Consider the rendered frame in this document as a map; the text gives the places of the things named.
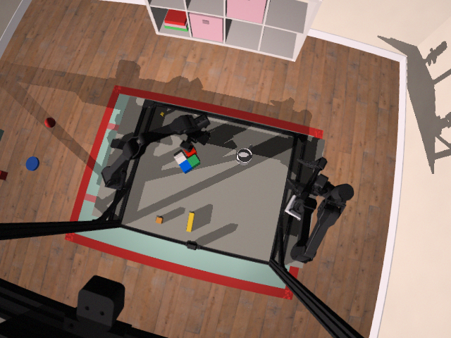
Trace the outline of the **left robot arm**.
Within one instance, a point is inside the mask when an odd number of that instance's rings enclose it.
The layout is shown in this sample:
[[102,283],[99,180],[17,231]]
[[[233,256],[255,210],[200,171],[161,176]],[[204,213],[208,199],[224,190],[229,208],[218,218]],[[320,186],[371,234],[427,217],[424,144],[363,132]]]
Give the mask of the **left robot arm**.
[[[143,132],[139,134],[137,138],[131,137],[125,143],[123,153],[117,160],[111,166],[105,167],[102,170],[101,175],[106,187],[110,187],[111,185],[119,186],[121,181],[121,174],[119,172],[130,160],[135,160],[142,156],[145,153],[147,146],[152,142],[171,136],[172,134],[186,134],[187,136],[192,136],[199,130],[197,136],[195,136],[193,140],[205,145],[210,138],[210,132],[206,130],[205,132],[202,132],[200,129],[207,125],[210,125],[210,122],[205,113],[197,118],[193,118],[192,115],[183,115],[174,119],[169,125],[165,125],[150,132]],[[140,147],[136,141],[138,138],[141,143]]]

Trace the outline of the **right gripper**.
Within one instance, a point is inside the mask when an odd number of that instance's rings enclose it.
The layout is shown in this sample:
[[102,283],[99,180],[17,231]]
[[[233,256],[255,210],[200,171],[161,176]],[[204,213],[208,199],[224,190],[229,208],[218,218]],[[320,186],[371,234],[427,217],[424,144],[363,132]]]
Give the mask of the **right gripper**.
[[[292,188],[295,191],[295,196],[296,199],[295,201],[299,204],[303,204],[306,203],[307,199],[309,198],[309,190],[313,190],[312,187],[314,186],[314,183],[318,180],[319,176],[317,173],[319,173],[319,171],[323,170],[327,164],[327,160],[324,157],[321,157],[319,160],[317,161],[306,161],[306,160],[302,160],[302,159],[297,159],[300,163],[302,163],[303,165],[305,165],[306,167],[312,169],[314,168],[314,172],[312,173],[307,185],[305,188],[299,186],[298,184],[296,184],[295,182],[293,182],[291,179],[289,179],[288,177],[286,178],[287,181],[290,183],[290,185],[292,186]],[[310,184],[311,183],[311,184]],[[328,181],[329,183],[329,181]],[[312,185],[312,186],[311,186]],[[322,195],[322,197],[324,197],[325,195],[327,195],[327,193],[329,193],[330,189],[331,189],[332,184],[329,183],[329,186],[325,186],[324,190],[325,193]],[[297,190],[296,188],[299,190]],[[313,190],[314,191],[314,190]],[[305,192],[305,193],[304,193]]]

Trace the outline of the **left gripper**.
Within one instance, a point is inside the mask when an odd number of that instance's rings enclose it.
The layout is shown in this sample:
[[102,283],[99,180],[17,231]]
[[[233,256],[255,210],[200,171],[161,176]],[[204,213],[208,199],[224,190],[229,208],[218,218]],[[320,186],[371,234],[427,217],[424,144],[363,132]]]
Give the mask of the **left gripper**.
[[180,144],[180,147],[181,147],[182,149],[186,150],[187,152],[191,152],[191,150],[193,149],[193,146],[190,144],[190,142],[196,143],[196,142],[193,140],[193,138],[194,138],[195,136],[197,136],[198,131],[199,131],[199,130],[197,130],[197,131],[195,132],[194,135],[188,136],[188,138],[187,138],[186,141],[183,140],[182,143]]

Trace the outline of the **white mug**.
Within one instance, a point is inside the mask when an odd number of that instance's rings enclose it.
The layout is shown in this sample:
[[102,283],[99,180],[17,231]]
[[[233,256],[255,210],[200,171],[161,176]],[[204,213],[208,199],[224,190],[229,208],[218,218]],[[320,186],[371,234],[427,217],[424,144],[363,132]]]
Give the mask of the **white mug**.
[[[237,153],[237,155],[238,155],[237,162],[240,165],[247,165],[247,164],[249,164],[249,162],[251,161],[250,159],[252,158],[252,152],[251,152],[252,147],[253,146],[250,145],[248,149],[247,148],[243,148],[243,149],[240,149],[238,151],[238,153]],[[243,162],[240,162],[239,159],[240,159],[240,161],[243,161]]]

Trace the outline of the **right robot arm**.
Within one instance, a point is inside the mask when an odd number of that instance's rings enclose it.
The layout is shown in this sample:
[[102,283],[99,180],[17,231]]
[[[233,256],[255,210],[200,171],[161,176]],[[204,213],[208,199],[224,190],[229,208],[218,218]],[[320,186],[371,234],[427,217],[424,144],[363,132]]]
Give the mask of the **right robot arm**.
[[[322,196],[322,194],[325,193],[324,186],[329,186],[328,178],[329,177],[326,177],[323,174],[319,175],[318,180],[312,187],[315,194]],[[322,192],[322,190],[324,192]],[[317,206],[316,199],[309,197],[306,203],[303,204],[295,202],[292,210],[299,213],[301,218],[297,243],[292,247],[290,252],[292,260],[302,263],[313,260],[328,228],[335,224],[336,220],[340,217],[346,207],[346,201],[350,200],[353,196],[354,190],[350,184],[332,185],[329,193],[324,196],[325,199],[317,208],[317,222],[310,237],[311,215]]]

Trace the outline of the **yellow flat bar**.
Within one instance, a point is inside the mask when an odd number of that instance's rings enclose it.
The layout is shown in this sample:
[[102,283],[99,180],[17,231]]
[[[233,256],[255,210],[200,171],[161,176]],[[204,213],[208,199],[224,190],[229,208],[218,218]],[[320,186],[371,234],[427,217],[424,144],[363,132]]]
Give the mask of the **yellow flat bar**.
[[194,219],[194,213],[190,213],[189,214],[189,218],[188,218],[188,223],[187,223],[187,231],[191,232],[192,231],[192,223],[193,223],[193,219]]

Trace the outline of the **green cube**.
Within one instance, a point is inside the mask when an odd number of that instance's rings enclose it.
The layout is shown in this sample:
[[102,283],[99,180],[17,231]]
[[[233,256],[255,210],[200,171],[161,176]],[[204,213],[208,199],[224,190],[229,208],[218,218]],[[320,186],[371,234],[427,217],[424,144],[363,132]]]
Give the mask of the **green cube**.
[[192,168],[197,167],[199,164],[201,164],[198,160],[198,158],[195,156],[195,154],[191,157],[189,157],[188,162],[190,163],[190,165],[192,166]]

